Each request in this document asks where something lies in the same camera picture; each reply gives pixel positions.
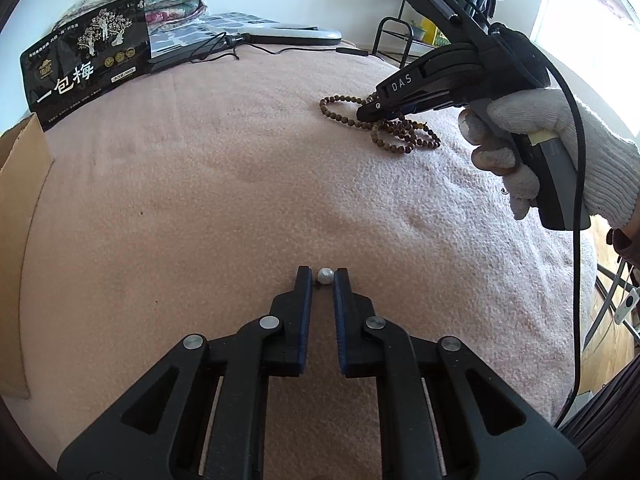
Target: cardboard box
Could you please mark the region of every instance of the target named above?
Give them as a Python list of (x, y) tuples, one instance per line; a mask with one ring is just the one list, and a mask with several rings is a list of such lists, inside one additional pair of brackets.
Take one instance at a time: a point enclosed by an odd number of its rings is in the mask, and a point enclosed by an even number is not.
[(20, 344), (20, 276), (53, 158), (35, 114), (0, 137), (0, 394), (29, 398)]

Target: metal pivot screw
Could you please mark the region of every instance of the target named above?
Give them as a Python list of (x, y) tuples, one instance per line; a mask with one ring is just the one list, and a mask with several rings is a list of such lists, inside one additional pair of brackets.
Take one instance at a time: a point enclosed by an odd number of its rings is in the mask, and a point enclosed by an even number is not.
[(280, 320), (275, 316), (264, 316), (260, 320), (260, 326), (266, 330), (276, 328), (280, 324)]
[(380, 330), (384, 328), (386, 325), (386, 319), (380, 316), (371, 316), (367, 317), (367, 320), (364, 322), (372, 330)]
[(204, 341), (202, 340), (202, 336), (198, 334), (191, 334), (185, 337), (182, 340), (182, 344), (187, 350), (195, 350), (196, 348), (200, 348)]
[(449, 352), (457, 352), (458, 350), (460, 350), (460, 348), (462, 348), (460, 339), (458, 339), (457, 337), (452, 337), (450, 335), (443, 338), (440, 344), (446, 351)]

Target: pink blanket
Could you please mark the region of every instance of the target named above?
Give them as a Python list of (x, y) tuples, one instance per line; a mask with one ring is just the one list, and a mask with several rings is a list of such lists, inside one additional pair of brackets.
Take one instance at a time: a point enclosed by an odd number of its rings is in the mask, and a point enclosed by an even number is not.
[[(234, 333), (299, 265), (347, 267), (379, 314), (459, 336), (555, 416), (572, 384), (571, 234), (513, 220), (457, 110), (421, 115), (442, 147), (406, 156), (320, 113), (320, 98), (365, 96), (391, 65), (238, 54), (132, 80), (48, 131), (56, 160), (20, 306), (32, 397), (7, 399), (35, 447), (55, 464), (184, 335)], [(269, 398), (265, 478), (379, 477), (374, 381), (340, 376), (330, 289), (314, 295), (305, 375), (271, 380)]]

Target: white bead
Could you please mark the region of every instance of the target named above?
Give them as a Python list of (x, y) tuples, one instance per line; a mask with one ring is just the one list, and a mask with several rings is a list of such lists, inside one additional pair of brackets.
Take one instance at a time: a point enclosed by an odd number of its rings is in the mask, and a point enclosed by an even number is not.
[(327, 267), (323, 267), (318, 271), (318, 282), (323, 285), (329, 285), (334, 282), (334, 272)]

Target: white work glove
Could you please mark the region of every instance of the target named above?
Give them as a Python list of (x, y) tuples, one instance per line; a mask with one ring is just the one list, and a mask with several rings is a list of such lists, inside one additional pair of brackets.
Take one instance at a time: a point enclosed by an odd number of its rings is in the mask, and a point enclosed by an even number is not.
[[(599, 214), (614, 228), (625, 226), (635, 209), (640, 187), (640, 154), (632, 140), (612, 133), (602, 120), (578, 102), (586, 144), (584, 205), (590, 215)], [(560, 89), (525, 90), (498, 99), (487, 107), (489, 117), (503, 130), (529, 134), (551, 130), (558, 134), (574, 166), (578, 150), (574, 119)], [(516, 220), (529, 212), (540, 182), (531, 169), (517, 165), (511, 145), (495, 136), (484, 122), (466, 108), (458, 118), (460, 131), (478, 146), (471, 160), (476, 168), (502, 177), (510, 194)]]

